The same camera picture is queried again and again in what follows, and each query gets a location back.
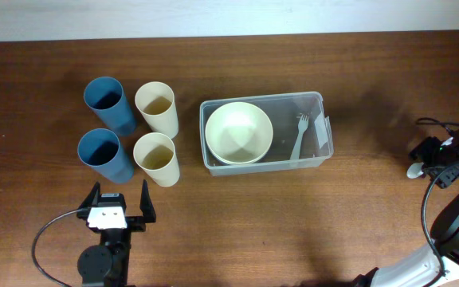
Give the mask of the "white plastic fork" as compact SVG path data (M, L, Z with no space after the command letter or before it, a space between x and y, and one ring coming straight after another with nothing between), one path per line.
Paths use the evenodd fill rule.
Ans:
M297 133L296 142L293 146L292 153L290 155L291 160L297 160L300 158L300 149L301 149L302 139L303 139L304 133L306 132L308 128L308 115L302 115L300 117L297 127L298 127L298 133Z

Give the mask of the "cream bowl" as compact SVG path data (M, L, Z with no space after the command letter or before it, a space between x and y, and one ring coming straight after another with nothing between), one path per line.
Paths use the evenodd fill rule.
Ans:
M259 160L262 160L267 155L267 151L254 153L241 148L236 151L225 153L223 155L216 155L213 152L211 155L221 164L240 165L256 163Z
M232 102L217 108L207 120L204 132L210 152L216 155L241 148L268 153L274 136L269 116L246 102Z

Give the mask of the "white plastic spoon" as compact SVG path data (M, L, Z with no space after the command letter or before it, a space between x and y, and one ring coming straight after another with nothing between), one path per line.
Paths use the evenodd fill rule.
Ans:
M409 179L416 179L422 177L424 175L423 166L423 163L411 164L410 167L407 169L406 176Z

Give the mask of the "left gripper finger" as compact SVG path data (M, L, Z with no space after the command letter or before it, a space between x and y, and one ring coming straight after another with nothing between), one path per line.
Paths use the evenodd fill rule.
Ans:
M156 213L151 197L149 194L147 180L145 179L142 184L139 208L142 212L143 220L145 223L155 223Z
M83 202L79 205L79 209L88 209L97 205L100 196L100 183L95 182L93 188L88 193Z

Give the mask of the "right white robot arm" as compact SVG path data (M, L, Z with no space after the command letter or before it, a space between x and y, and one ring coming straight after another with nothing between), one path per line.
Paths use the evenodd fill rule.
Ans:
M426 244L392 266L374 268L352 281L353 286L441 286L459 280L459 194L441 211L433 225L426 222L429 197L435 187L452 185L459 178L459 123L442 122L449 138L425 138L409 154L411 179L429 177L421 206Z

